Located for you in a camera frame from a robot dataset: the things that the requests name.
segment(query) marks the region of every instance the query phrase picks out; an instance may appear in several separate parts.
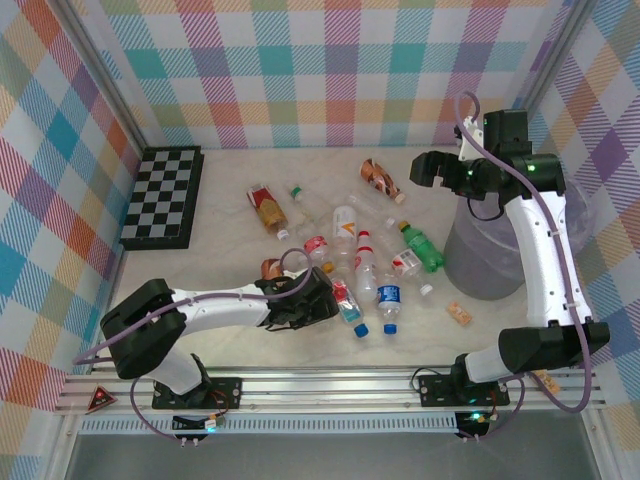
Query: plaid wallpaper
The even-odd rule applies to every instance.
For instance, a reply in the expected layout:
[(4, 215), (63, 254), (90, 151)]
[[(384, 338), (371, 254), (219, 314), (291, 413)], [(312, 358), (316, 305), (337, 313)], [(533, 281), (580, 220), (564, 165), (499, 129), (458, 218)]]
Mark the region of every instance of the plaid wallpaper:
[(73, 3), (151, 144), (245, 148), (452, 143), (452, 97), (525, 95), (573, 0)]
[(87, 348), (138, 156), (45, 0), (0, 0), (0, 479), (31, 479)]
[(601, 382), (640, 478), (640, 2), (600, 0), (531, 125), (591, 195), (595, 236), (578, 256), (611, 343)]

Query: trash can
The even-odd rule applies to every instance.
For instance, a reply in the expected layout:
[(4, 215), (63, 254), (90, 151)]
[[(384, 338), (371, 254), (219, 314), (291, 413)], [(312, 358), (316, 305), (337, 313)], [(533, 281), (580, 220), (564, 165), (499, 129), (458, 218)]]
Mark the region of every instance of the trash can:
[[(580, 185), (573, 179), (567, 179), (566, 185), (566, 225), (575, 255), (592, 235), (595, 215)], [(491, 218), (499, 211), (498, 195), (487, 194), (481, 202), (472, 200), (471, 207), (479, 218)], [(470, 297), (498, 300), (524, 283), (516, 234), (506, 213), (497, 220), (483, 222), (471, 215), (466, 198), (458, 201), (444, 254), (449, 280)]]

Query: black and white chessboard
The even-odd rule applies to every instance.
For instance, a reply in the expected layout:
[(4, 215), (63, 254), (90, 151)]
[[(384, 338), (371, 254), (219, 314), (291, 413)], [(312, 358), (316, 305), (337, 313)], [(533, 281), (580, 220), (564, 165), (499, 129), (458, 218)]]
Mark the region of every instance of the black and white chessboard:
[(120, 239), (126, 250), (189, 247), (203, 158), (200, 147), (145, 149)]

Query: white marble table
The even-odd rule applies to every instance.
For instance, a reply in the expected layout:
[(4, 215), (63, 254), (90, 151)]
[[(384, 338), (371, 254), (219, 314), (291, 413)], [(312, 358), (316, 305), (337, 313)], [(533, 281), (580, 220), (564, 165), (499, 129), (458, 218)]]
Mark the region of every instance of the white marble table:
[[(246, 198), (247, 188), (258, 182), (269, 184), (295, 222), (299, 214), (286, 194), (288, 181), (298, 181), (335, 203), (347, 191), (368, 188), (358, 175), (367, 158), (380, 161), (408, 197), (402, 207), (382, 196), (378, 203), (389, 214), (421, 228), (442, 249), (457, 198), (447, 190), (420, 188), (409, 181), (411, 161), (422, 151), (409, 147), (206, 151), (190, 248), (127, 253), (114, 302), (151, 278), (165, 278), (170, 287), (189, 290), (228, 289), (255, 281), (262, 260), (279, 257), (291, 245), (266, 233)], [(179, 345), (209, 366), (446, 365), (460, 353), (491, 345), (503, 328), (526, 325), (524, 288), (504, 300), (484, 302), (459, 292), (443, 271), (431, 278), (434, 291), (427, 299), (421, 299), (411, 285), (403, 285), (403, 312), (395, 337), (382, 333), (375, 307), (366, 306), (371, 333), (364, 339), (357, 339), (336, 317), (295, 332), (211, 330), (185, 337)], [(452, 300), (473, 315), (467, 327), (445, 312)]]

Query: green bottle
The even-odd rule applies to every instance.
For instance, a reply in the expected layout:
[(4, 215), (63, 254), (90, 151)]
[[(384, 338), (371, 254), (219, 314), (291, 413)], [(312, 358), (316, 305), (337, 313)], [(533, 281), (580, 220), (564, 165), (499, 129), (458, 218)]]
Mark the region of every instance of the green bottle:
[(409, 222), (400, 222), (398, 228), (402, 232), (404, 241), (420, 259), (427, 272), (434, 273), (444, 265), (444, 257), (424, 233), (413, 228)]

